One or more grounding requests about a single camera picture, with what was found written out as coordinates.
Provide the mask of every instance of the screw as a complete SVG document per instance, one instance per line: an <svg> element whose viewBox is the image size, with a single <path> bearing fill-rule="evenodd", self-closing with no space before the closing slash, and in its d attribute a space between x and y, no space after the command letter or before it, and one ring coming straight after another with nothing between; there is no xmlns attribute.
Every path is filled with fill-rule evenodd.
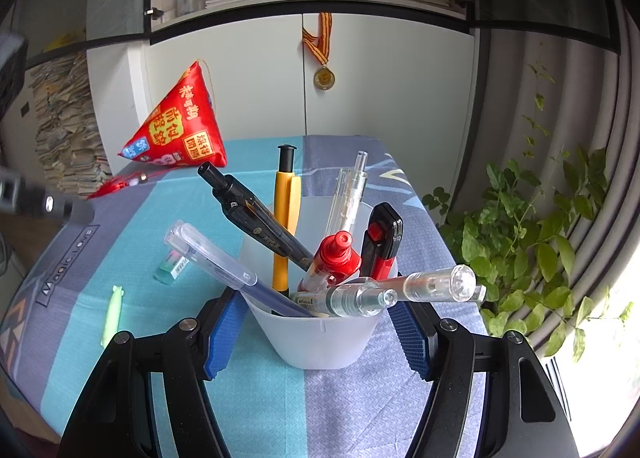
<svg viewBox="0 0 640 458"><path fill-rule="evenodd" d="M507 338L514 344L520 344L524 340L522 333L516 332L515 330L509 330L507 332Z"/></svg>
<svg viewBox="0 0 640 458"><path fill-rule="evenodd" d="M440 328L447 330L447 332L454 332L458 329L458 323L453 319L443 319L440 321Z"/></svg>
<svg viewBox="0 0 640 458"><path fill-rule="evenodd" d="M198 321L196 321L196 319L193 319L192 317L187 317L187 319L182 319L178 326L180 327L180 330L182 330L183 332L190 332L197 325L198 325Z"/></svg>
<svg viewBox="0 0 640 458"><path fill-rule="evenodd" d="M129 332L118 332L113 336L116 344L124 344L129 340Z"/></svg>

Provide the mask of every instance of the red and yellow ribbon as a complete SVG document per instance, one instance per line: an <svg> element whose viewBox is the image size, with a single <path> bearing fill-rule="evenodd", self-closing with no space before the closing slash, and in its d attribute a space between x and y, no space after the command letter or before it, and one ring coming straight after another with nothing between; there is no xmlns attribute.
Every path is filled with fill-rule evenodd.
<svg viewBox="0 0 640 458"><path fill-rule="evenodd" d="M331 39L331 26L333 24L333 18L330 13L321 12L319 15L319 33L318 37L311 35L308 31L302 28L302 42L306 44L309 51L313 56L318 59L318 62L324 67L329 62L329 42Z"/></svg>

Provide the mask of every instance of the green eraser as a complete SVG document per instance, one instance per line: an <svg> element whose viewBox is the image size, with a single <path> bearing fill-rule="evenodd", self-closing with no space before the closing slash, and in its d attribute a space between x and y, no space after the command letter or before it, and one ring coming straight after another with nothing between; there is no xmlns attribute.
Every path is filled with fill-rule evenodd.
<svg viewBox="0 0 640 458"><path fill-rule="evenodd" d="M121 286L114 286L109 307L107 308L107 319L104 321L104 330L102 331L102 340L100 346L106 348L113 336L118 333L118 323L120 322L120 310L122 309L122 296L124 290Z"/></svg>
<svg viewBox="0 0 640 458"><path fill-rule="evenodd" d="M154 273L154 278L164 284L173 284L180 273L187 266L189 260L180 252L172 250Z"/></svg>

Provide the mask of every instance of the blue tablecloth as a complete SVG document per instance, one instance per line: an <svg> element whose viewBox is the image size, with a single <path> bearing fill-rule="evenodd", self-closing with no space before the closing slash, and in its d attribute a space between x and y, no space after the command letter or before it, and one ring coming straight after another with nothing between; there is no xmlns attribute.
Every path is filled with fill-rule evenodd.
<svg viewBox="0 0 640 458"><path fill-rule="evenodd" d="M376 139L305 136L225 143L226 172L264 203L273 200L282 143L296 145L303 196L333 194L340 167L369 152L364 201L390 202L404 219L400 272L437 269L453 261L406 177ZM428 170L429 161L425 161ZM174 285L152 278L168 248L167 228L183 219L231 254L242 241L195 169L95 199L94 224L67 225L32 269L0 326L0 362L47 423L62 434L102 348L111 289L125 290L120 329L136 337L161 333L194 316L222 289L194 266ZM53 282L52 290L46 292ZM438 304L441 316L485 333L474 304ZM152 378L162 453L176 456L162 380ZM251 314L229 364L207 383L222 435L234 457L402 457L414 435L431 384L407 363L388 314L361 358L343 370L303 371L285 364ZM484 375L474 377L459 456L476 447Z"/></svg>

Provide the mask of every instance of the white plastic cup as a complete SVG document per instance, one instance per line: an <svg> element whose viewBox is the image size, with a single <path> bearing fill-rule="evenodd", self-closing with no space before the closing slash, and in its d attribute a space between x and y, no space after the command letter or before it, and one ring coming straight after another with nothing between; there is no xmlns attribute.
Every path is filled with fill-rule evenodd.
<svg viewBox="0 0 640 458"><path fill-rule="evenodd" d="M320 246L332 197L305 197L300 203L296 238L312 253ZM360 253L372 207L361 203L353 226L353 248ZM273 252L245 235L239 261L251 268L264 284L271 284ZM389 275L398 273L394 262ZM289 263L289 293L298 289L305 272ZM362 355L380 315L373 317L279 317L259 301L244 295L258 324L282 360L302 370L338 370Z"/></svg>

